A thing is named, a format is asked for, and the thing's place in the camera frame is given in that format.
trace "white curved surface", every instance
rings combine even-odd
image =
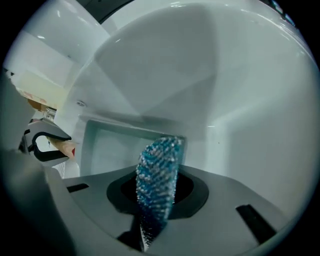
[[[185,165],[296,215],[316,178],[319,70],[289,23],[258,1],[135,0],[102,26],[111,37],[82,69],[59,126],[78,143],[97,116],[186,136]]]
[[[23,30],[81,65],[109,37],[76,0],[47,0]]]
[[[81,65],[24,30],[15,38],[2,65],[14,73],[12,82],[15,86],[25,72],[31,72],[55,86],[67,87],[81,68]]]

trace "toothbrush head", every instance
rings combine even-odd
[[[177,137],[162,137],[139,157],[136,195],[141,235],[147,247],[166,226],[173,207],[181,143]]]

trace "black rubber slot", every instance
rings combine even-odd
[[[136,172],[133,171],[115,181],[106,190],[109,201],[120,213],[137,215],[139,207],[136,194]],[[169,220],[189,218],[206,203],[209,196],[208,186],[199,178],[183,171],[178,172],[175,204]]]
[[[72,193],[72,192],[76,192],[79,190],[84,190],[86,188],[89,188],[89,186],[85,183],[81,183],[81,184],[77,184],[77,185],[73,185],[73,186],[68,186],[66,189]]]
[[[123,183],[120,187],[121,192],[132,202],[137,202],[136,194],[136,175]],[[192,179],[178,173],[176,180],[176,191],[174,195],[174,204],[179,203],[187,196],[189,196],[194,189],[194,183]]]
[[[259,244],[263,244],[277,233],[250,204],[235,209]]]
[[[131,248],[143,252],[144,244],[141,237],[140,220],[137,216],[134,216],[130,230],[123,232],[117,239]]]

